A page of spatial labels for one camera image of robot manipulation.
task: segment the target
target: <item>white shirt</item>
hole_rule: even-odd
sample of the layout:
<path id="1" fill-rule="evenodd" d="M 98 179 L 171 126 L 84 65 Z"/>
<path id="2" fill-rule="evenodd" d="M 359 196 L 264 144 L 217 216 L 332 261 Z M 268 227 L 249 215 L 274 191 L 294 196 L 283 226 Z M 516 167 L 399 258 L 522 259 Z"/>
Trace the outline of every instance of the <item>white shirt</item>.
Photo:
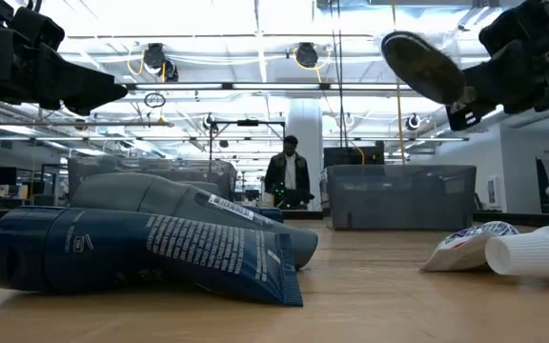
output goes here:
<path id="1" fill-rule="evenodd" d="M 295 153 L 285 155 L 285 188 L 295 190 Z"/>

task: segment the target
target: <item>black jacket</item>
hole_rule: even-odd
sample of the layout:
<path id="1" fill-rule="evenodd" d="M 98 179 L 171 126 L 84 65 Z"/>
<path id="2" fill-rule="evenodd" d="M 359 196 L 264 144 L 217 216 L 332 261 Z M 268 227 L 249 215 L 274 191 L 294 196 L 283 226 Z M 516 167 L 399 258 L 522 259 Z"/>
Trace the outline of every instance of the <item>black jacket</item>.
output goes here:
<path id="1" fill-rule="evenodd" d="M 271 158 L 271 163 L 266 170 L 266 177 L 264 177 L 266 192 L 272 192 L 277 184 L 285 184 L 286 161 L 284 152 Z M 297 153 L 295 154 L 295 188 L 299 191 L 311 191 L 308 163 L 306 158 Z"/>

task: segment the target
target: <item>gray tube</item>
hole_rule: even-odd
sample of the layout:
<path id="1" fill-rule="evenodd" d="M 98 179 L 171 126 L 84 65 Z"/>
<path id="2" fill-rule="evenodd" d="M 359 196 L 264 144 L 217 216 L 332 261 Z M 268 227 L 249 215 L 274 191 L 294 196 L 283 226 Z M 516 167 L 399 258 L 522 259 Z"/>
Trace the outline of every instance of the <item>gray tube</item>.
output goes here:
<path id="1" fill-rule="evenodd" d="M 204 181 L 177 181 L 177 182 L 182 183 L 184 185 L 192 185 L 205 192 L 209 192 L 211 194 L 221 196 L 221 191 L 219 190 L 219 186 L 217 186 L 213 182 L 204 182 Z"/>
<path id="2" fill-rule="evenodd" d="M 288 233 L 295 267 L 304 267 L 317 245 L 315 232 L 274 222 L 197 187 L 143 173 L 104 173 L 88 177 L 71 206 L 163 214 L 266 232 Z"/>

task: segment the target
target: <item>desk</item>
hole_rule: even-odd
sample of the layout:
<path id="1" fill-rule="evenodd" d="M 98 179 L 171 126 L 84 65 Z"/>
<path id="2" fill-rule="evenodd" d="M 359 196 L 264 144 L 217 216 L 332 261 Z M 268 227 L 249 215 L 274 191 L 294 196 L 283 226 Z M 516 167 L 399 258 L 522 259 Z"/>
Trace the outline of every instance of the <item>desk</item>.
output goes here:
<path id="1" fill-rule="evenodd" d="M 549 343 L 549 288 L 489 273 L 417 272 L 444 232 L 317 231 L 318 251 L 299 273 L 304 308 L 199 291 L 0 290 L 0 343 Z"/>

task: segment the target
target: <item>blue toothpaste tube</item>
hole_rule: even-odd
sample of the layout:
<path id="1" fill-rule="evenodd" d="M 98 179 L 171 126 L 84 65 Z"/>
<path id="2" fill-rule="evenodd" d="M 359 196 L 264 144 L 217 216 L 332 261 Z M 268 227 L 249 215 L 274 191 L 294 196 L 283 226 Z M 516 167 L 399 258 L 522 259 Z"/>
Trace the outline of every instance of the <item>blue toothpaste tube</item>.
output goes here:
<path id="1" fill-rule="evenodd" d="M 488 269 L 484 247 L 497 236 L 518 234 L 508 223 L 493 221 L 455 232 L 441 241 L 420 272 L 451 272 Z"/>
<path id="2" fill-rule="evenodd" d="M 25 207 L 0 220 L 0 288 L 85 293 L 190 281 L 302 306 L 288 234 L 108 210 Z"/>

